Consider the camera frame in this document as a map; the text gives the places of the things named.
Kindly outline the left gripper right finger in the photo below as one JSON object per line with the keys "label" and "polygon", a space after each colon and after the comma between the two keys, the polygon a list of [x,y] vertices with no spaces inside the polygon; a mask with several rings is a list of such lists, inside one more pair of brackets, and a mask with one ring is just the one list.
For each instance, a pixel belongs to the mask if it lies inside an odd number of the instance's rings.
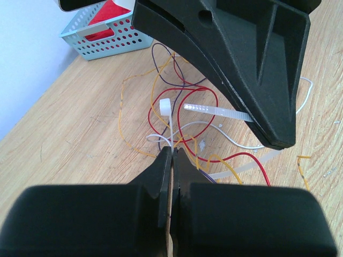
{"label": "left gripper right finger", "polygon": [[336,256],[316,198],[298,188],[213,183],[173,153],[174,256]]}

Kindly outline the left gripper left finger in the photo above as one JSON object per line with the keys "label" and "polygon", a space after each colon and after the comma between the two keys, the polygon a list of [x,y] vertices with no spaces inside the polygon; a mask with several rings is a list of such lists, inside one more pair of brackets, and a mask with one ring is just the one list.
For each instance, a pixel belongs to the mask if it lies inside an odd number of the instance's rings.
{"label": "left gripper left finger", "polygon": [[167,256],[172,151],[126,184],[36,185],[1,228],[1,256]]}

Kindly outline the white zip tie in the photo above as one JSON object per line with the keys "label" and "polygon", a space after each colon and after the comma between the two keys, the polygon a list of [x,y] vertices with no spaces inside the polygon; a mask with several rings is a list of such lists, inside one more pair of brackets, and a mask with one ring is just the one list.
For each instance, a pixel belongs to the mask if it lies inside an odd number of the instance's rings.
{"label": "white zip tie", "polygon": [[[160,104],[160,114],[162,116],[168,116],[169,118],[171,118],[172,117],[172,111],[171,111],[172,107],[171,107],[170,99],[161,99],[159,101],[159,104]],[[191,110],[191,111],[201,112],[201,113],[215,115],[215,116],[222,116],[222,117],[227,117],[227,118],[243,120],[243,121],[248,122],[248,123],[253,122],[252,118],[245,112],[229,110],[229,109],[224,109],[224,108],[219,108],[219,107],[211,107],[211,106],[206,106],[206,105],[197,105],[197,104],[184,104],[183,108],[185,110]],[[236,145],[242,149],[258,150],[258,149],[263,148],[263,146],[248,147],[248,146],[239,145],[233,139],[231,139],[225,132],[223,132],[219,127],[217,127],[215,125],[212,125],[212,127],[215,128],[216,130],[218,130],[222,135],[224,135],[224,137],[226,139],[228,139],[231,143],[233,143],[234,145]],[[209,175],[208,178],[210,180],[214,180],[214,179],[225,178],[225,177],[228,177],[229,175],[234,175],[235,177],[238,177],[238,174],[240,172],[244,172],[244,171],[247,171],[247,170],[255,168],[255,167],[260,167],[260,169],[263,173],[263,176],[265,177],[265,180],[268,181],[269,179],[268,179],[266,172],[264,171],[264,168],[262,167],[262,163],[273,159],[274,157],[279,155],[281,152],[282,151],[271,150],[267,154],[262,156],[260,159],[257,159],[254,156],[252,156],[252,158],[253,158],[252,162],[245,164],[241,167],[235,168],[235,169],[233,169],[231,166],[229,166],[228,163],[226,163],[224,160],[221,159],[220,162],[223,163],[229,169],[229,171],[214,173],[214,174]]]}

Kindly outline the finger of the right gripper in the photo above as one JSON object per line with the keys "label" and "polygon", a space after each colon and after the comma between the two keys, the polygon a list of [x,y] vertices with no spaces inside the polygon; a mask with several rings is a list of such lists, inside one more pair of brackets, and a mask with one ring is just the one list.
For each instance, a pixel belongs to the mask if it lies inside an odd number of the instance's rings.
{"label": "finger of the right gripper", "polygon": [[289,148],[310,12],[310,1],[136,1],[132,24],[247,113],[262,145]]}

